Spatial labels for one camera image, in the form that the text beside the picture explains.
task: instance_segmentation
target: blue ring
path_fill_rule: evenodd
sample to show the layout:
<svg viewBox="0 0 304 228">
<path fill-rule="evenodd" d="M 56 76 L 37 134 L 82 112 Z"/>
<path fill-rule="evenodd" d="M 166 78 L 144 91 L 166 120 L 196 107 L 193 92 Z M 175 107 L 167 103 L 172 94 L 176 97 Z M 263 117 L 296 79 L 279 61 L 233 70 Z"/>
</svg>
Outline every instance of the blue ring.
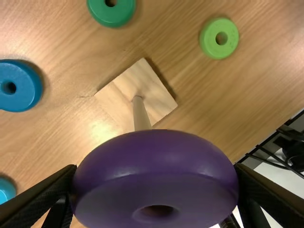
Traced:
<svg viewBox="0 0 304 228">
<path fill-rule="evenodd" d="M 34 107 L 42 96 L 39 75 L 27 64 L 0 60 L 0 109 L 24 112 Z"/>
<path fill-rule="evenodd" d="M 15 186 L 5 178 L 0 178 L 0 204 L 16 196 Z"/>
</svg>

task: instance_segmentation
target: dark green ring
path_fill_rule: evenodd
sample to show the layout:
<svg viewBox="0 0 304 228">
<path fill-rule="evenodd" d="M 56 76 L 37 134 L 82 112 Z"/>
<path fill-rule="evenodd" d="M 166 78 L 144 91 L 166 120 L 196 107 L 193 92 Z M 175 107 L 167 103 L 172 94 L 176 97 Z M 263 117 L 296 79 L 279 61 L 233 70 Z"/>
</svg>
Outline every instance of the dark green ring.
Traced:
<svg viewBox="0 0 304 228">
<path fill-rule="evenodd" d="M 112 7 L 107 6 L 105 0 L 87 0 L 87 7 L 98 23 L 117 28 L 125 25 L 132 18 L 136 9 L 136 0 L 117 0 Z"/>
</svg>

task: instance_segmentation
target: wood grain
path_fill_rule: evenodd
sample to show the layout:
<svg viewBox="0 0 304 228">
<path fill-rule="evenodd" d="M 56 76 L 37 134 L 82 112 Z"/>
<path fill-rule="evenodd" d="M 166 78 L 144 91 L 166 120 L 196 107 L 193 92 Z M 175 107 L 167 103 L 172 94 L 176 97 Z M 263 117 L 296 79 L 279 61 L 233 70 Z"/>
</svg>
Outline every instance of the wood grain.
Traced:
<svg viewBox="0 0 304 228">
<path fill-rule="evenodd" d="M 143 98 L 152 126 L 177 107 L 174 98 L 144 58 L 94 95 L 123 133 L 134 131 L 132 100 L 135 96 Z"/>
<path fill-rule="evenodd" d="M 0 58 L 30 61 L 45 80 L 35 108 L 0 111 L 0 171 L 19 192 L 121 133 L 94 94 L 142 57 L 179 104 L 155 127 L 204 137 L 232 162 L 304 106 L 303 0 L 138 0 L 120 29 L 100 26 L 85 3 L 0 1 Z M 221 61 L 198 46 L 217 16 L 240 32 Z"/>
</svg>

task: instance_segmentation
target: purple ring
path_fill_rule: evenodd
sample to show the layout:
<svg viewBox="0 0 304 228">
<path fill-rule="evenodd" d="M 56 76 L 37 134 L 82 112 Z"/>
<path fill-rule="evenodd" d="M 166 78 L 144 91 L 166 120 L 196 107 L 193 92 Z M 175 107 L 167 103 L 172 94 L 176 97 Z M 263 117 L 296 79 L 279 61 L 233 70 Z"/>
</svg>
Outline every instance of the purple ring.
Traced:
<svg viewBox="0 0 304 228">
<path fill-rule="evenodd" d="M 201 228 L 232 212 L 237 181 L 232 163 L 210 142 L 148 130 L 115 137 L 88 154 L 74 175 L 71 199 L 89 228 Z"/>
</svg>

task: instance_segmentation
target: wooden square block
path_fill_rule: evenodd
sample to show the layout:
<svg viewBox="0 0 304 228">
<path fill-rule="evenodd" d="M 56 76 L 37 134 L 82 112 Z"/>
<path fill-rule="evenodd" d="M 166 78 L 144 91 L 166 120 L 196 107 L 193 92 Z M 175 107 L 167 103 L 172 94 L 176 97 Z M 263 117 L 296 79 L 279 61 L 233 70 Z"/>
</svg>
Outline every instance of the wooden square block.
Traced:
<svg viewBox="0 0 304 228">
<path fill-rule="evenodd" d="M 176 107 L 177 103 L 147 61 L 142 58 L 95 94 L 102 109 L 124 133 L 134 130 L 132 99 L 143 98 L 151 125 Z"/>
</svg>

